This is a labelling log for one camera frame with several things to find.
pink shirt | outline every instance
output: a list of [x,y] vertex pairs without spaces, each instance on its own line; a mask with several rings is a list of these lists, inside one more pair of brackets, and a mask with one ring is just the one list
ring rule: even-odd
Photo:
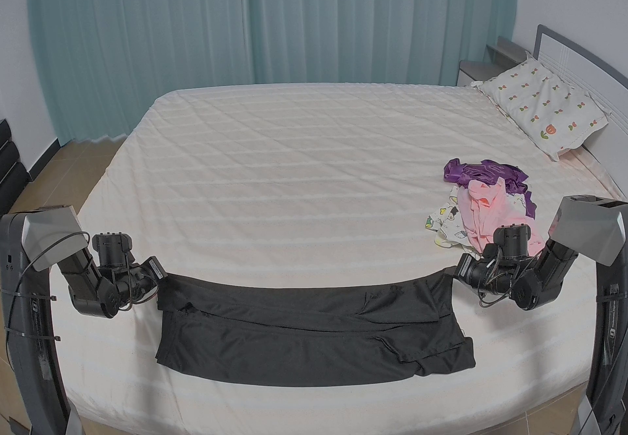
[[530,226],[529,255],[536,255],[543,250],[545,242],[538,233],[534,219],[527,217],[508,201],[506,182],[501,177],[494,186],[472,180],[467,189],[460,188],[458,209],[469,241],[478,252],[482,252],[487,243],[493,242],[495,229],[512,224]]

purple cloth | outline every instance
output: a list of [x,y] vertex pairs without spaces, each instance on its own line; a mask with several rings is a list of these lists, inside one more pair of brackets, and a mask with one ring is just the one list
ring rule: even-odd
[[506,181],[508,194],[521,194],[525,197],[526,216],[534,218],[536,205],[532,202],[532,193],[528,191],[528,186],[523,183],[528,176],[518,167],[499,164],[490,159],[484,159],[480,164],[460,163],[457,157],[445,165],[445,182],[452,182],[463,187],[467,187],[472,180],[479,180],[489,186],[494,186],[499,177]]

curtain fold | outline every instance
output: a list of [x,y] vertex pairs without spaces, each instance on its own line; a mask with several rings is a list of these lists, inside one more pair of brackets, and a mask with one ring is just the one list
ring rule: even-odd
[[516,0],[29,0],[61,143],[130,133],[168,91],[245,83],[453,85]]

white bed sheet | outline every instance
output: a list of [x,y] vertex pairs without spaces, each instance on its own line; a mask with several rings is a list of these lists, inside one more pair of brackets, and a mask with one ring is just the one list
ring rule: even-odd
[[[157,101],[118,150],[79,219],[123,231],[141,262],[260,287],[383,284],[456,264],[424,228],[451,184],[443,166],[484,158],[530,175],[545,233],[563,195],[608,193],[576,158],[551,162],[473,88],[255,85]],[[225,384],[157,365],[154,301],[86,318],[51,272],[68,396],[91,419],[137,434],[467,434],[586,380],[595,266],[577,259],[553,303],[481,309],[454,282],[477,366],[388,384]]]

folded black clothing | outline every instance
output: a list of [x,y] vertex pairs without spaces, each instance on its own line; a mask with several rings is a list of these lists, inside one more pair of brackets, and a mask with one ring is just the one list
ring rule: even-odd
[[397,284],[268,289],[170,274],[157,362],[183,374],[265,386],[397,381],[475,366],[444,271]]

